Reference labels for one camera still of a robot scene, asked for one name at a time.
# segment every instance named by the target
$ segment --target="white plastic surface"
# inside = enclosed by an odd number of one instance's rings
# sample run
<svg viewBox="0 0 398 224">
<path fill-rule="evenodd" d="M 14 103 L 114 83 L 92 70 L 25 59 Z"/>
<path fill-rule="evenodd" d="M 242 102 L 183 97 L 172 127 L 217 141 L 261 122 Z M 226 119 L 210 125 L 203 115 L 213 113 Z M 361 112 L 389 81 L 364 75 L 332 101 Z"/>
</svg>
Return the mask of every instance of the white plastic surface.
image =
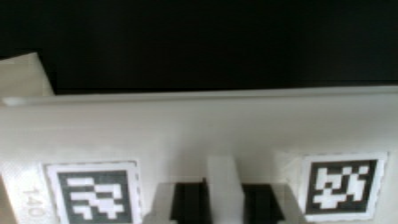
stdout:
<svg viewBox="0 0 398 224">
<path fill-rule="evenodd" d="M 71 100 L 2 108 L 0 160 L 27 164 L 139 158 L 144 213 L 156 214 L 151 203 L 158 184 L 201 181 L 213 154 L 235 156 L 243 183 L 288 183 L 297 196 L 304 155 L 387 151 L 375 219 L 350 223 L 394 223 L 398 88 L 382 90 L 368 88 L 366 94 L 364 88 L 361 93 L 345 88 L 334 93 L 318 89 L 314 94 L 304 90 L 306 95 L 295 90 L 268 97 L 267 91 L 245 97 L 238 92 L 231 93 L 235 97 L 211 97 L 208 93 L 195 99 Z M 5 172 L 11 179 L 18 178 L 12 170 Z"/>
</svg>

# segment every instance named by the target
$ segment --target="black background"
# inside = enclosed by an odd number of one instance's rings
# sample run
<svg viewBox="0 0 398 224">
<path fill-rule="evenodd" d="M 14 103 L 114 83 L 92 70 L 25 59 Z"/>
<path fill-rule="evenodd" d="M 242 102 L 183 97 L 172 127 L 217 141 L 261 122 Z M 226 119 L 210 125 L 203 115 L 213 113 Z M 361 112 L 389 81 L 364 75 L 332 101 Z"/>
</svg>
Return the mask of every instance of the black background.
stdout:
<svg viewBox="0 0 398 224">
<path fill-rule="evenodd" d="M 2 1 L 57 94 L 398 84 L 398 1 Z"/>
</svg>

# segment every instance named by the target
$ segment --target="qr-like tag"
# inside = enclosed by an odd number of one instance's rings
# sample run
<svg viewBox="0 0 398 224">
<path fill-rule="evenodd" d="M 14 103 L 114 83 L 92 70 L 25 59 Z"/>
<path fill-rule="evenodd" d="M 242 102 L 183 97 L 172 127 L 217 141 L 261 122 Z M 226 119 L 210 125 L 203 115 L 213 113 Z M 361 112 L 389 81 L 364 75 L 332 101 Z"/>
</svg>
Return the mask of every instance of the qr-like tag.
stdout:
<svg viewBox="0 0 398 224">
<path fill-rule="evenodd" d="M 62 224 L 140 223 L 137 163 L 48 165 Z"/>
<path fill-rule="evenodd" d="M 384 153 L 306 158 L 298 201 L 309 221 L 371 218 L 386 158 Z"/>
</svg>

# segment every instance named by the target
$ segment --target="white divider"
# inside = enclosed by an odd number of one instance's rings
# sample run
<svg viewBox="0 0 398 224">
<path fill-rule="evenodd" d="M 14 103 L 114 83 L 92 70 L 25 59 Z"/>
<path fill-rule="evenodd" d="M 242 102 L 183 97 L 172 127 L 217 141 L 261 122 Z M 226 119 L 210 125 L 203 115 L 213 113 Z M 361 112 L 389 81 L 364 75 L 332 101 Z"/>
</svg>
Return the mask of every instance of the white divider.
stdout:
<svg viewBox="0 0 398 224">
<path fill-rule="evenodd" d="M 208 187 L 213 224 L 243 224 L 243 191 L 235 160 L 208 158 Z"/>
</svg>

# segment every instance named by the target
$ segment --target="printed number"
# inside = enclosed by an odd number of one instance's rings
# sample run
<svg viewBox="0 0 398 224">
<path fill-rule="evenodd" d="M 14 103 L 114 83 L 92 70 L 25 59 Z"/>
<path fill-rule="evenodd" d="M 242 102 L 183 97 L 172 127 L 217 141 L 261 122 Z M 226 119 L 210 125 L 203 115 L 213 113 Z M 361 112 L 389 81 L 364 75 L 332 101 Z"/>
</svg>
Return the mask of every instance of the printed number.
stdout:
<svg viewBox="0 0 398 224">
<path fill-rule="evenodd" d="M 46 211 L 44 211 L 44 209 L 39 207 L 41 206 L 41 204 L 43 204 L 43 202 L 39 201 L 39 195 L 41 195 L 41 192 L 39 192 L 39 190 L 34 188 L 34 190 L 32 191 L 25 191 L 23 192 L 25 193 L 25 195 L 27 195 L 27 205 L 28 205 L 28 215 L 32 216 L 32 217 L 41 217 L 41 216 L 44 216 L 44 214 L 46 214 Z"/>
</svg>

